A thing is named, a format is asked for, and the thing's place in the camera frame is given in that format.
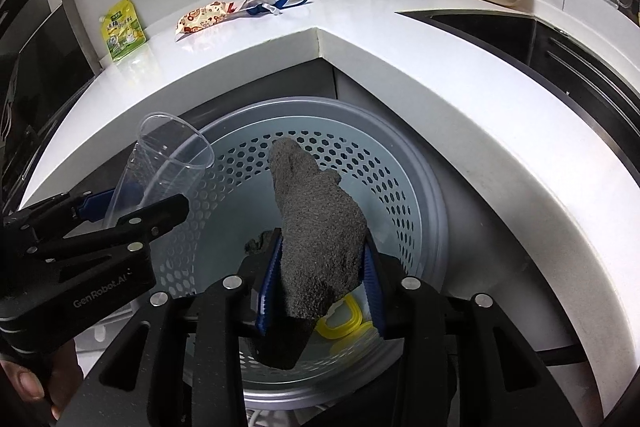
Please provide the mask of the person's left hand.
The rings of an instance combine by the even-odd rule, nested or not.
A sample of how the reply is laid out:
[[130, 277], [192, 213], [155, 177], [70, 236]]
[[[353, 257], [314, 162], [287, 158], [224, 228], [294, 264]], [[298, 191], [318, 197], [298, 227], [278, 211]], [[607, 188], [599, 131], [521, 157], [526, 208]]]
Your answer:
[[52, 373], [43, 386], [40, 379], [30, 369], [1, 358], [1, 366], [13, 388], [21, 399], [31, 404], [38, 413], [48, 408], [45, 418], [58, 421], [72, 401], [84, 380], [84, 373], [78, 363], [75, 340], [65, 343], [53, 355]]

